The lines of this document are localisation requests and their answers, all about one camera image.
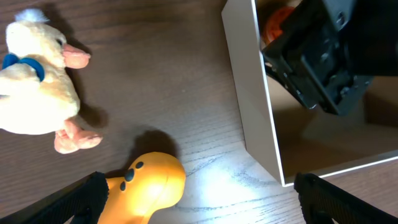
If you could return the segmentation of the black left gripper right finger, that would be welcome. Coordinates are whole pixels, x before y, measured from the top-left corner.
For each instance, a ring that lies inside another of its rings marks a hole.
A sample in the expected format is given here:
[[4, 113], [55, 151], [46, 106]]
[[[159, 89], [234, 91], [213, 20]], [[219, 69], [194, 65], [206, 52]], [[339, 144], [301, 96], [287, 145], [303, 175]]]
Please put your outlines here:
[[306, 224], [397, 224], [397, 218], [315, 174], [298, 173], [294, 189]]

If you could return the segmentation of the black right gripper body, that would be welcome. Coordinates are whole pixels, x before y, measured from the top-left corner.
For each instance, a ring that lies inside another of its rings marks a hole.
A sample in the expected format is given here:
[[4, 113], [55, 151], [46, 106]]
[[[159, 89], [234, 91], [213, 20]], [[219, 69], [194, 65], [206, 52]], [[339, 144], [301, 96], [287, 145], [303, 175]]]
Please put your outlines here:
[[355, 1], [274, 1], [262, 19], [283, 6], [294, 11], [281, 23], [283, 33], [262, 50], [267, 74], [303, 107], [346, 115], [363, 97], [373, 77], [348, 70], [341, 33]]

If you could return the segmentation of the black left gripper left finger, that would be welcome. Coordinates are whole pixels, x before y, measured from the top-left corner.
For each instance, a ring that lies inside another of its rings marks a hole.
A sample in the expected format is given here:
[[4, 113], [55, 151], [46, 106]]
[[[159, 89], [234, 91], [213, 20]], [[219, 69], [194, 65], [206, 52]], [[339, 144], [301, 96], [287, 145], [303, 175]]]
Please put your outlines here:
[[1, 218], [1, 224], [97, 224], [108, 199], [105, 175], [94, 172], [75, 183]]

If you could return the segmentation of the orange round wheel toy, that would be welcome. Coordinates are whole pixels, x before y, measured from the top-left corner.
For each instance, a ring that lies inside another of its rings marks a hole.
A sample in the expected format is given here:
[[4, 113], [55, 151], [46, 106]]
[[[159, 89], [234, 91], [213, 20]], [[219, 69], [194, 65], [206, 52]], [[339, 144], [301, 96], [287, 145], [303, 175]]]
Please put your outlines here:
[[266, 20], [264, 29], [262, 31], [262, 39], [265, 44], [269, 44], [276, 40], [283, 31], [280, 28], [281, 23], [283, 23], [286, 18], [294, 11], [294, 7], [283, 6], [275, 10]]

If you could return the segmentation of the orange plastic duck toy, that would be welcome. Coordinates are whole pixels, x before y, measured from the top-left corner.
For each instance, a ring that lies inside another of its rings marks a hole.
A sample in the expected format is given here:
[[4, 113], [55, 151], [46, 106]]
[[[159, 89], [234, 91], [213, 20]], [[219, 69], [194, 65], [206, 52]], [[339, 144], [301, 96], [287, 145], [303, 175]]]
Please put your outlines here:
[[183, 195], [186, 173], [170, 154], [149, 152], [139, 156], [122, 176], [106, 178], [104, 209], [96, 223], [148, 223], [158, 210], [174, 206]]

